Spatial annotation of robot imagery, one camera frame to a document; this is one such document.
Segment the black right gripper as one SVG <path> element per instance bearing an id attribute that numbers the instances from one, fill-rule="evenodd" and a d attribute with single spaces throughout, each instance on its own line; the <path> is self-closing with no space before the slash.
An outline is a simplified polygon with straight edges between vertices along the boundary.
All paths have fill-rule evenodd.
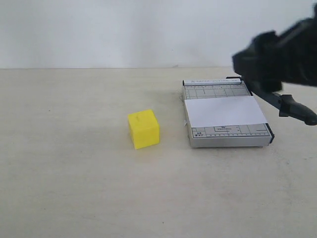
<path id="1" fill-rule="evenodd" d="M 268 92 L 280 91 L 283 83 L 316 87 L 317 14 L 296 21 L 281 34 L 258 34 L 232 56 L 232 65 L 235 73 Z"/>

